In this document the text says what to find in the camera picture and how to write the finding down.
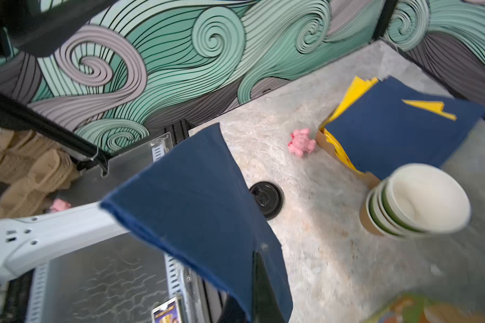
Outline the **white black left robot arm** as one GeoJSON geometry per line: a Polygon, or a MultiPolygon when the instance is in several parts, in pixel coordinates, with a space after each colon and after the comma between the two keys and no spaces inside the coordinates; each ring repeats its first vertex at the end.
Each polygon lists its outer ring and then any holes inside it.
{"type": "Polygon", "coordinates": [[[98,203],[0,219],[0,285],[53,259],[126,233],[98,203]]]}

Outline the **single navy blue napkin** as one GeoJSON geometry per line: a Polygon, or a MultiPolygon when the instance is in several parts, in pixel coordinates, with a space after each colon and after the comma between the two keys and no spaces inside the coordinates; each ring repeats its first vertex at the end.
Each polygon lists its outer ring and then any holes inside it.
{"type": "MultiPolygon", "coordinates": [[[[253,253],[280,261],[282,245],[247,186],[219,124],[186,139],[101,201],[124,228],[234,297],[251,321],[253,253]]],[[[285,322],[288,273],[273,282],[285,322]]]]}

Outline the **white green paper takeout bag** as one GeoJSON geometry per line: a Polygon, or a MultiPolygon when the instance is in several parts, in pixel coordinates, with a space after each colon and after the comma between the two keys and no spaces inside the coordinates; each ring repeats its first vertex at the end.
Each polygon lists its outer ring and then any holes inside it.
{"type": "Polygon", "coordinates": [[[402,293],[365,322],[450,323],[485,322],[485,314],[463,310],[417,293],[402,293]]]}

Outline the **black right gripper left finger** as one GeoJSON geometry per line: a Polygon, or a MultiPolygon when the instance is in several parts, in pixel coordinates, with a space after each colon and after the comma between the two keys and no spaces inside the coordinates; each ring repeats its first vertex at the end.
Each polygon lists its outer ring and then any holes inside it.
{"type": "Polygon", "coordinates": [[[246,314],[234,297],[226,298],[218,323],[247,323],[246,314]]]}

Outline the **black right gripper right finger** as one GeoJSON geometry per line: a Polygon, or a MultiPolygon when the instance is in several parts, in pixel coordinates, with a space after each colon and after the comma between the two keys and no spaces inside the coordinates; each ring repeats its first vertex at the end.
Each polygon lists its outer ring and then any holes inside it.
{"type": "Polygon", "coordinates": [[[252,322],[285,322],[277,301],[273,282],[281,289],[286,276],[284,259],[274,260],[263,257],[259,252],[253,253],[252,282],[252,322]]]}

